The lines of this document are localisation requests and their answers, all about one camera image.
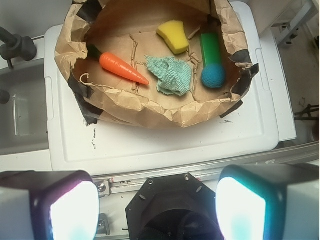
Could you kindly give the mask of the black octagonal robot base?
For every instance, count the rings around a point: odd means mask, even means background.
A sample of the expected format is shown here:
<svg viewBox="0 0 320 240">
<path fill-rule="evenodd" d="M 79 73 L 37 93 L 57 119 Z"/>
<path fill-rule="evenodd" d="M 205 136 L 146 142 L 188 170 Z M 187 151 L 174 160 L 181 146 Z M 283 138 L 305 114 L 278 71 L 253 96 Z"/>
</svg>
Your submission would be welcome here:
<svg viewBox="0 0 320 240">
<path fill-rule="evenodd" d="M 190 173 L 148 178 L 126 209 L 131 240 L 222 240 L 216 193 Z"/>
</svg>

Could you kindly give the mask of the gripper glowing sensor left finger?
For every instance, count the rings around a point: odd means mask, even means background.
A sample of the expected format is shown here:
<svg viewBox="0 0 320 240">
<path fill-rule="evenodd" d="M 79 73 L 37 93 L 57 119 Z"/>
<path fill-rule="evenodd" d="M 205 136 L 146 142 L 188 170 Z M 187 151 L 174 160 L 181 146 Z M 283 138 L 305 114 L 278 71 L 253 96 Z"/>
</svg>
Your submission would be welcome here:
<svg viewBox="0 0 320 240">
<path fill-rule="evenodd" d="M 83 171 L 5 171 L 0 174 L 2 240 L 93 240 L 99 194 Z"/>
</svg>

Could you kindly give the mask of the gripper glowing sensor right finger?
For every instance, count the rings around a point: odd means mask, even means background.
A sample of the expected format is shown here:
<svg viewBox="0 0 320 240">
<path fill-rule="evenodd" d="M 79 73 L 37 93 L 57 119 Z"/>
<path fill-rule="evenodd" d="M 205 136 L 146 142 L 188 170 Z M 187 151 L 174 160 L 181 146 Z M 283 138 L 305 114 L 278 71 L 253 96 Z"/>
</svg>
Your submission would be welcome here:
<svg viewBox="0 0 320 240">
<path fill-rule="evenodd" d="M 226 240 L 318 240 L 320 168 L 229 165 L 219 177 L 215 208 Z"/>
</svg>

